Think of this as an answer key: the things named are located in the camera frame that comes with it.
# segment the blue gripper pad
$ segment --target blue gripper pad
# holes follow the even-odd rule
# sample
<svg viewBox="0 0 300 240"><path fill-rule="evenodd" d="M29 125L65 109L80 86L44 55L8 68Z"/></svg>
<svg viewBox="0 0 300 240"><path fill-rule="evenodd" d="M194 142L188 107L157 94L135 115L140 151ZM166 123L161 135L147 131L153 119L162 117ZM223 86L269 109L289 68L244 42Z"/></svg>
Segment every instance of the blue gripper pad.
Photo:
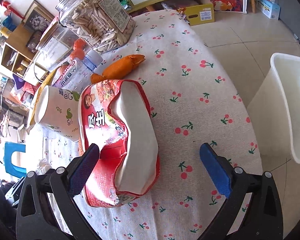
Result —
<svg viewBox="0 0 300 240"><path fill-rule="evenodd" d="M71 197L80 194L96 166L99 156L99 147L95 144L91 144L81 157L73 159L73 161L75 161L75 159L78 159L78 161L71 167L68 173L68 193Z"/></svg>
<svg viewBox="0 0 300 240"><path fill-rule="evenodd" d="M200 147L200 159L205 166L213 184L218 192L225 195L226 198L231 194L231 179L219 163L218 155L213 151L208 143L202 144Z"/></svg>

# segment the table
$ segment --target table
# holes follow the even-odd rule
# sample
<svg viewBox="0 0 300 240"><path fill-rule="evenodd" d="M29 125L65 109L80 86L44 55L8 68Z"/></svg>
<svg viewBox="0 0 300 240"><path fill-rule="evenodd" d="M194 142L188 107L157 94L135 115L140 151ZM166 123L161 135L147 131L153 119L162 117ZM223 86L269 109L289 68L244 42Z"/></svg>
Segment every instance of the table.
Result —
<svg viewBox="0 0 300 240"><path fill-rule="evenodd" d="M156 11L135 21L129 42L103 54L103 64L129 54L146 56L127 79L139 81L150 102L159 179L146 195L120 208L90 207L82 193L74 199L103 239L197 239L225 200L200 161L200 146L208 142L233 166L262 174L258 145L233 83L180 15ZM79 155L78 143L35 128L31 133L26 150L39 151L53 168L66 167ZM247 195L231 231L239 227L249 199ZM53 199L51 203L61 228L69 232Z"/></svg>

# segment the purple cloth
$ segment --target purple cloth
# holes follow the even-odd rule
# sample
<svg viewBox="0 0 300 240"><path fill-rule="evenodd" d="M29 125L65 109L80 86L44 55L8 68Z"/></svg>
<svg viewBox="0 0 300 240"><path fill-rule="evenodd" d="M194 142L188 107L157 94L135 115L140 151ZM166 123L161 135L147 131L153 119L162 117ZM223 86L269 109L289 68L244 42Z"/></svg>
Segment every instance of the purple cloth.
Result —
<svg viewBox="0 0 300 240"><path fill-rule="evenodd" d="M15 74L12 74L12 76L13 76L14 82L16 84L17 90L21 89L23 87L23 85L25 84L25 81Z"/></svg>

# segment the cabinet leg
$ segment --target cabinet leg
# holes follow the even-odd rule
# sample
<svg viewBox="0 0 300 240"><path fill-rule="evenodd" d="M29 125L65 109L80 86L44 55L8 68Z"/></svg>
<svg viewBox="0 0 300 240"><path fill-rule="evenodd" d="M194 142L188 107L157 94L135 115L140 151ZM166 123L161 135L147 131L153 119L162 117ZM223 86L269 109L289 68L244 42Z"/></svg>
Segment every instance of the cabinet leg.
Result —
<svg viewBox="0 0 300 240"><path fill-rule="evenodd" d="M156 11L156 9L153 7L153 5L148 5L148 6L146 6L146 9L147 9L149 12L154 12L154 11Z"/></svg>
<svg viewBox="0 0 300 240"><path fill-rule="evenodd" d="M254 0L251 0L251 7L252 7L252 12L256 13L256 4L255 4Z"/></svg>

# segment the blue chair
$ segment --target blue chair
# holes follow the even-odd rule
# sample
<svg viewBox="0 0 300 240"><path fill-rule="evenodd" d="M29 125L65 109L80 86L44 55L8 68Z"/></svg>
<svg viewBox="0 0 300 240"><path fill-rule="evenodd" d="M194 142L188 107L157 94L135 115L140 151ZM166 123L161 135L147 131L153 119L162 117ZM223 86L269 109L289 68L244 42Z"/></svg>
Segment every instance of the blue chair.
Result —
<svg viewBox="0 0 300 240"><path fill-rule="evenodd" d="M26 168L15 166L11 162L11 157L14 152L26 152L26 145L21 143L6 142L4 144L3 162L6 173L17 178L25 177L27 175Z"/></svg>

